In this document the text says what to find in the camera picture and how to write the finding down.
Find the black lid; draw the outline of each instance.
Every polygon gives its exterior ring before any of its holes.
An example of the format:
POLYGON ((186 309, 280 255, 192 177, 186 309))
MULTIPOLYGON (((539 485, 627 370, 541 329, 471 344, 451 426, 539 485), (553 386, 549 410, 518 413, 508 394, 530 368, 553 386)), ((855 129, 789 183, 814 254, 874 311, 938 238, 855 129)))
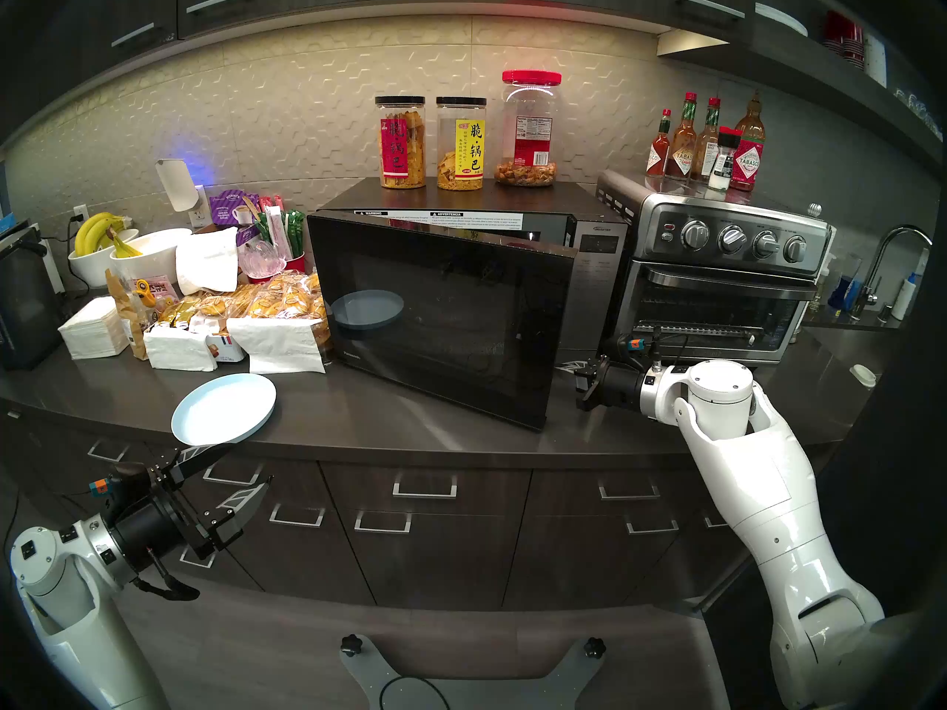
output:
POLYGON ((487 100, 485 98, 477 98, 471 96, 438 96, 438 104, 462 104, 462 105, 473 105, 473 106, 486 106, 487 100))
POLYGON ((424 105, 423 96, 376 96, 375 106, 382 104, 420 104, 424 105))

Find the white tile wall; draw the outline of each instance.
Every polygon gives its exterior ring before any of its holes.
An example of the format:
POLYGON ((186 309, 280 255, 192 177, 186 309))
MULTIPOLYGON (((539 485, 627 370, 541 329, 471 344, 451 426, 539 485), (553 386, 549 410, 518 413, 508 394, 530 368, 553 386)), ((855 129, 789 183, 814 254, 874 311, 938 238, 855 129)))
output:
MULTIPOLYGON (((420 94, 428 147, 435 97, 485 96, 488 167, 498 158, 500 73, 563 73, 553 155, 560 177, 590 187, 600 170, 643 167, 661 109, 685 91, 722 99, 722 123, 744 114, 753 87, 656 57, 656 36, 552 20, 423 15, 274 30, 199 48, 116 78, 47 117, 7 150, 14 212, 64 235, 68 211, 131 215, 143 229, 187 225, 154 171, 182 157, 212 192, 241 186, 312 210, 377 173, 374 97, 420 94)), ((798 209, 822 203, 840 250, 869 256, 896 223, 932 229, 937 184, 843 117, 763 88, 766 149, 759 188, 798 209)), ((428 152, 428 172, 437 158, 428 152)), ((57 250, 57 258, 63 250, 57 250)), ((883 298, 918 255, 896 247, 883 298)))

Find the blue plate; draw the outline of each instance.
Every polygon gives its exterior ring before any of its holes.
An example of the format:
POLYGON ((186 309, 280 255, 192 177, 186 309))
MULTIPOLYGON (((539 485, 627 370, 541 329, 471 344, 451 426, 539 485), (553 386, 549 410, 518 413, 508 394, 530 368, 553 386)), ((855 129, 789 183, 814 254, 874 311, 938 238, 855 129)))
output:
POLYGON ((186 445, 240 442, 270 419, 277 387, 259 374, 231 374, 197 387, 177 405, 171 432, 186 445))

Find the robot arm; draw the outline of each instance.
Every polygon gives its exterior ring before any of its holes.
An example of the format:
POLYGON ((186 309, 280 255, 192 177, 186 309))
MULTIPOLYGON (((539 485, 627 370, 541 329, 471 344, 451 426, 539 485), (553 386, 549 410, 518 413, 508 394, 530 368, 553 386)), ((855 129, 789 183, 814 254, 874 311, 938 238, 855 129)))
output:
POLYGON ((680 429, 715 506, 759 565, 783 704, 857 697, 910 619, 883 620, 875 596, 842 569, 809 458, 751 372, 730 361, 639 371, 603 356, 576 376, 580 408, 619 404, 680 429))
POLYGON ((231 446, 190 448, 141 472, 90 487, 105 508, 53 531, 32 527, 13 543, 10 565, 27 616, 51 662, 98 710, 167 710, 151 666, 113 598, 127 583, 169 600, 199 592, 171 575, 161 558, 187 543, 199 557, 242 534, 269 481, 225 500, 213 519, 188 511, 175 496, 186 477, 213 465, 231 446), (167 588, 138 574, 154 565, 167 588))

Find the electrical outlet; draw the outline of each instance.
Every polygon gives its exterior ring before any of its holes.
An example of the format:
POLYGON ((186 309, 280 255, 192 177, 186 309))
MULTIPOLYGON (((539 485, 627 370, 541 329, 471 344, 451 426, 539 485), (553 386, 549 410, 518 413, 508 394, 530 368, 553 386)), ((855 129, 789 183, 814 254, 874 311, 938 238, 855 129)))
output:
POLYGON ((188 211, 188 216, 191 217, 191 226, 200 229, 210 223, 210 203, 203 186, 194 186, 194 189, 197 191, 197 205, 188 211))

